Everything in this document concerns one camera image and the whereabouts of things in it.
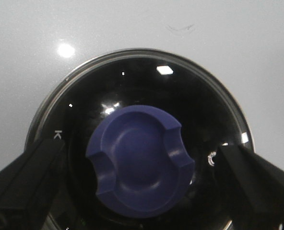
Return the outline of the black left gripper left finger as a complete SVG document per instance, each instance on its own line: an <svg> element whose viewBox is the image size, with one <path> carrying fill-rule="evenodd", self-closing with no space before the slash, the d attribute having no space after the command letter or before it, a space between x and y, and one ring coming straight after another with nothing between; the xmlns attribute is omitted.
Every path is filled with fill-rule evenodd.
<svg viewBox="0 0 284 230"><path fill-rule="evenodd" d="M40 230L65 173L65 143L40 139L0 171L0 230Z"/></svg>

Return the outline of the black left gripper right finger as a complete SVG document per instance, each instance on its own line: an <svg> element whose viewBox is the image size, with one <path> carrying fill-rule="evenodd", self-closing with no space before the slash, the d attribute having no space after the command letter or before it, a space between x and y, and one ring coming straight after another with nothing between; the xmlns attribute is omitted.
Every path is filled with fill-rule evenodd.
<svg viewBox="0 0 284 230"><path fill-rule="evenodd" d="M236 230L284 230L284 171L243 146L217 151L217 183Z"/></svg>

